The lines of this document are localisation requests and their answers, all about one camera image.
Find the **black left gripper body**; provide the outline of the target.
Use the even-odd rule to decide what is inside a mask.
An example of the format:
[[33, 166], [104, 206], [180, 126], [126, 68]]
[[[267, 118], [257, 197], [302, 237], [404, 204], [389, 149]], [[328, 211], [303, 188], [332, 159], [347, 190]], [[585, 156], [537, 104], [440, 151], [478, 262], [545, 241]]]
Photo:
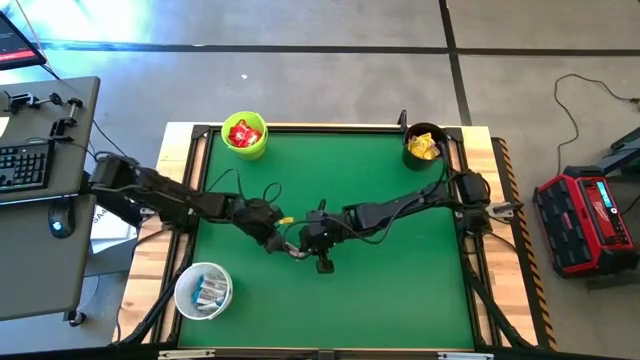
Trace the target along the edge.
[[264, 248], [269, 238], [281, 237], [278, 221], [282, 218], [282, 210], [264, 199], [240, 199], [234, 205], [232, 223]]

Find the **yellow Sour Patch candy bag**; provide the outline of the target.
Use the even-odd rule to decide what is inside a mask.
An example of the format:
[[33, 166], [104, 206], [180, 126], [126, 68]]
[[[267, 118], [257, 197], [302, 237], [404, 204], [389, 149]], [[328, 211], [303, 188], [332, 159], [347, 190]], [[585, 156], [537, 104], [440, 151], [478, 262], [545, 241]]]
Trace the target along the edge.
[[431, 133], [423, 134], [421, 136], [421, 141], [424, 145], [422, 157], [425, 160], [435, 160], [440, 155], [440, 150], [432, 134]]
[[407, 148], [408, 148], [409, 152], [410, 152], [413, 156], [415, 156], [415, 157], [417, 157], [417, 158], [420, 158], [420, 159], [422, 159], [422, 160], [425, 160], [425, 159], [422, 157], [422, 153], [423, 153], [423, 149], [424, 149], [424, 145], [423, 145], [423, 143], [422, 143], [422, 141], [421, 141], [421, 136], [422, 136], [422, 135], [419, 135], [419, 136], [412, 136], [412, 137], [410, 138], [409, 142], [408, 142]]

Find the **lime green plastic bucket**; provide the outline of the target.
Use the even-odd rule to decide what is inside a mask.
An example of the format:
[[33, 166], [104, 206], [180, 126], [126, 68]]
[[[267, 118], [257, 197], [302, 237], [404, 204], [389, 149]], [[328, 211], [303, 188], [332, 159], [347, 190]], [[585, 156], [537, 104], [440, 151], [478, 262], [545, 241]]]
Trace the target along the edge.
[[[234, 147], [228, 138], [231, 127], [241, 119], [245, 119], [251, 128], [257, 129], [262, 133], [261, 139], [253, 146], [247, 148]], [[221, 137], [225, 145], [239, 157], [245, 160], [256, 160], [260, 158], [266, 150], [268, 127], [260, 114], [252, 111], [240, 111], [230, 115], [223, 122]]]

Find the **white plastic bucket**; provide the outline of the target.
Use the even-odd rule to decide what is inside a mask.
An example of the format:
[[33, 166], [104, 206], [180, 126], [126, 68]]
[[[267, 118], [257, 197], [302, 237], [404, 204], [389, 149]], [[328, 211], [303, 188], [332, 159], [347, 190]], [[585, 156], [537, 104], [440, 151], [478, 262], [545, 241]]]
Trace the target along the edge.
[[[197, 309], [197, 304], [192, 301], [192, 294], [196, 289], [198, 278], [205, 274], [223, 275], [229, 285], [226, 294], [215, 294], [218, 297], [225, 297], [224, 304], [215, 312], [202, 312]], [[229, 273], [220, 265], [210, 262], [199, 262], [189, 266], [177, 279], [174, 287], [174, 302], [178, 311], [191, 320], [212, 320], [219, 316], [231, 304], [233, 299], [234, 286]]]

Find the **black plastic bucket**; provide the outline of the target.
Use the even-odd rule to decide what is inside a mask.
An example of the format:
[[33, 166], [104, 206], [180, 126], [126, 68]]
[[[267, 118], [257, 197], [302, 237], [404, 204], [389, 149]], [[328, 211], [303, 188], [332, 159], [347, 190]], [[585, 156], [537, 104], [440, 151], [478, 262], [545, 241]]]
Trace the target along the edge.
[[[425, 133], [431, 133], [433, 138], [438, 144], [440, 155], [435, 160], [422, 160], [413, 156], [408, 148], [408, 142], [412, 136], [419, 136]], [[431, 124], [431, 123], [417, 123], [411, 126], [408, 126], [407, 130], [403, 132], [402, 138], [402, 161], [406, 167], [413, 171], [422, 171], [429, 168], [435, 161], [439, 158], [442, 158], [444, 152], [447, 148], [447, 136], [443, 129], [440, 127]]]

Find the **silver table edge plate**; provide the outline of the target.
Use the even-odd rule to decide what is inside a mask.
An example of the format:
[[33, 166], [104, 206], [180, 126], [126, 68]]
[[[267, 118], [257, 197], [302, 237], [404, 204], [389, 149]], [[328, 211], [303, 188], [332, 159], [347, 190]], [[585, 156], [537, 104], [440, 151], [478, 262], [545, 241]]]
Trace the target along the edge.
[[438, 352], [437, 360], [495, 360], [491, 353]]
[[197, 360], [214, 358], [213, 349], [163, 350], [158, 353], [158, 360]]

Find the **white paper sheet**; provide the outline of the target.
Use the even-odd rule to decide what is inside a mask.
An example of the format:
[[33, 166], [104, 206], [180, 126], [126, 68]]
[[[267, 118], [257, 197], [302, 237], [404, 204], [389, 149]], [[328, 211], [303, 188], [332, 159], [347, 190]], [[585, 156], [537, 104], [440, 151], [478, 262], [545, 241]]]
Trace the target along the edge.
[[91, 237], [93, 241], [129, 240], [137, 235], [137, 229], [115, 214], [97, 205], [95, 207]]

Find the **yellow black hazard tape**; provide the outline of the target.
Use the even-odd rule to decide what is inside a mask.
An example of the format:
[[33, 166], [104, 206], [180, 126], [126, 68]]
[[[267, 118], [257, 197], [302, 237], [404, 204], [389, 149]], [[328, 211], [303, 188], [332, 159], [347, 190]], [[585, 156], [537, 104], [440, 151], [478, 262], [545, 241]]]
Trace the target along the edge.
[[507, 202], [520, 205], [514, 211], [514, 215], [510, 220], [510, 227], [515, 241], [537, 344], [547, 350], [557, 350], [550, 309], [545, 298], [543, 282], [536, 263], [526, 214], [518, 190], [508, 145], [504, 139], [499, 137], [492, 137], [491, 143], [504, 198]]

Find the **black desk clamp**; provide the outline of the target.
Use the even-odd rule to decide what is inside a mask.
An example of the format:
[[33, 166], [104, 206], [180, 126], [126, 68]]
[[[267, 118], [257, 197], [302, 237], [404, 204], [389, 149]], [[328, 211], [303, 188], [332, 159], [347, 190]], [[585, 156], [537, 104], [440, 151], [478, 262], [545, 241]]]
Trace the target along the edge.
[[5, 91], [4, 94], [7, 98], [7, 106], [4, 111], [11, 114], [17, 114], [23, 107], [34, 107], [38, 101], [38, 98], [29, 92], [11, 95]]
[[83, 107], [83, 101], [79, 98], [71, 97], [66, 103], [71, 106], [71, 110], [66, 117], [58, 118], [51, 127], [49, 138], [56, 142], [73, 142], [74, 138], [70, 135], [66, 134], [66, 131], [69, 128], [75, 127], [77, 125], [77, 120], [75, 119], [75, 113], [78, 108]]

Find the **grey desk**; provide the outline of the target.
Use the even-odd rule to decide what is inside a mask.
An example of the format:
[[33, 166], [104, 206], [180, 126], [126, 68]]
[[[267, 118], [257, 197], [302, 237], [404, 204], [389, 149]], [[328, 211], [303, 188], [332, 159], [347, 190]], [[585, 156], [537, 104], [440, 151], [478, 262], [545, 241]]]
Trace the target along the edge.
[[[0, 203], [36, 201], [80, 192], [86, 151], [93, 125], [101, 80], [96, 76], [0, 85], [0, 117], [8, 119], [0, 134], [0, 146], [48, 139], [54, 122], [71, 115], [77, 125], [66, 130], [72, 142], [57, 143], [47, 187], [0, 193]], [[31, 93], [44, 103], [38, 109], [6, 111], [8, 95]]]
[[68, 312], [80, 302], [96, 197], [74, 199], [76, 227], [52, 235], [47, 201], [0, 206], [0, 321]]

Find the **red black power station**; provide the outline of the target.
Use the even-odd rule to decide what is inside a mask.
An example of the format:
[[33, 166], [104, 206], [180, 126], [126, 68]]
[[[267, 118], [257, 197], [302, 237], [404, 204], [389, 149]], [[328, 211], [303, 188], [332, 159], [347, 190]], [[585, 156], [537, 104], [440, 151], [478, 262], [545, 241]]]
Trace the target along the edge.
[[560, 276], [612, 275], [640, 264], [640, 250], [602, 169], [568, 166], [534, 189], [532, 203]]

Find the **black monitor red stripe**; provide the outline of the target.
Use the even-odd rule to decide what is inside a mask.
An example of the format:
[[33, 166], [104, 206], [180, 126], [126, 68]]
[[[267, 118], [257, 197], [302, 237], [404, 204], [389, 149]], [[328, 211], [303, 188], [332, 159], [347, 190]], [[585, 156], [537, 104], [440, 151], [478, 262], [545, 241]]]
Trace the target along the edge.
[[0, 71], [45, 63], [44, 55], [0, 11]]

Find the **dark grey equipment case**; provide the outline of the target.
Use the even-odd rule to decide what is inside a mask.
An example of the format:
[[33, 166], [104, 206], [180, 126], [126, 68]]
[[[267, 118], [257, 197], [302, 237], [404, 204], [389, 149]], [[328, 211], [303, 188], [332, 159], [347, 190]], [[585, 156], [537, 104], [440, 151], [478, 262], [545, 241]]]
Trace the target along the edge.
[[604, 174], [609, 174], [640, 159], [640, 127], [616, 140], [609, 147], [610, 152], [597, 163]]

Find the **black frame strut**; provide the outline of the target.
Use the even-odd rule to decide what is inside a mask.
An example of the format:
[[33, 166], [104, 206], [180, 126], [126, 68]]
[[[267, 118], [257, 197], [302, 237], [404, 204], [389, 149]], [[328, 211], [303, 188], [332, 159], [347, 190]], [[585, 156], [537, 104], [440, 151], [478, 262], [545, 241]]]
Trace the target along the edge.
[[113, 342], [120, 346], [171, 341], [177, 314], [174, 287], [191, 256], [193, 237], [158, 231], [134, 248], [116, 316]]
[[509, 344], [513, 348], [533, 348], [533, 345], [525, 340], [509, 322], [506, 315], [499, 308], [493, 296], [482, 283], [478, 273], [473, 269], [471, 261], [466, 258], [464, 261], [465, 282], [477, 293], [485, 306], [488, 317], [493, 319], [496, 327], [505, 335]]

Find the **grey metal side bracket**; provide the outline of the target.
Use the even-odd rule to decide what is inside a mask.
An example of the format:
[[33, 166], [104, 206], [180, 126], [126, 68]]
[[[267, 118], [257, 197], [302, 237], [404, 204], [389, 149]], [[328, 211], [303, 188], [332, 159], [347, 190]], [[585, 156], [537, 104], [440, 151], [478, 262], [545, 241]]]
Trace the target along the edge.
[[486, 212], [490, 217], [497, 219], [513, 218], [524, 206], [521, 202], [500, 202], [491, 203], [486, 207]]

